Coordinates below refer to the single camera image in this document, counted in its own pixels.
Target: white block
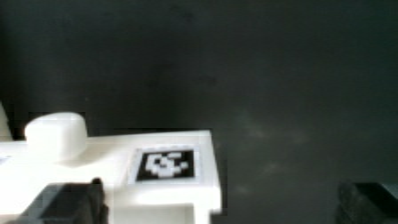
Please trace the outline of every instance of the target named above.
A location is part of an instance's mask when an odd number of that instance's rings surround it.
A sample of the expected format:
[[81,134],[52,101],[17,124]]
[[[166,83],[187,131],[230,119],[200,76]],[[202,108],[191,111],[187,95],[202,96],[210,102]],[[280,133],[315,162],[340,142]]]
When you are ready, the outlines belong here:
[[173,152],[173,153],[170,153],[168,157],[170,157],[171,159],[180,159],[180,158],[182,158],[182,152]]
[[27,125],[29,149],[51,161],[74,159],[88,148],[86,121],[77,113],[56,113]]

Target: dark floor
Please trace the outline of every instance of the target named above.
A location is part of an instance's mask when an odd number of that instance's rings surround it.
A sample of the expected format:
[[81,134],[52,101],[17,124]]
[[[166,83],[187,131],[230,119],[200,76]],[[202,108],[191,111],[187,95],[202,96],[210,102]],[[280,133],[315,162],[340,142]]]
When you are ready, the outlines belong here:
[[82,112],[91,136],[212,129],[214,223],[333,224],[338,183],[398,182],[398,1],[4,0],[15,137]]

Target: black corner piece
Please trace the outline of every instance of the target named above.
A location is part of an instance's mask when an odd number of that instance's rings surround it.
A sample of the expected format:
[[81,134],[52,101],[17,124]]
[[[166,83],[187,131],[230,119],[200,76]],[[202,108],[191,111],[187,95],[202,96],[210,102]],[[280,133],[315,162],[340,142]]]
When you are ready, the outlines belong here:
[[102,179],[90,184],[52,184],[13,224],[109,224]]
[[398,223],[398,185],[342,183],[337,224]]

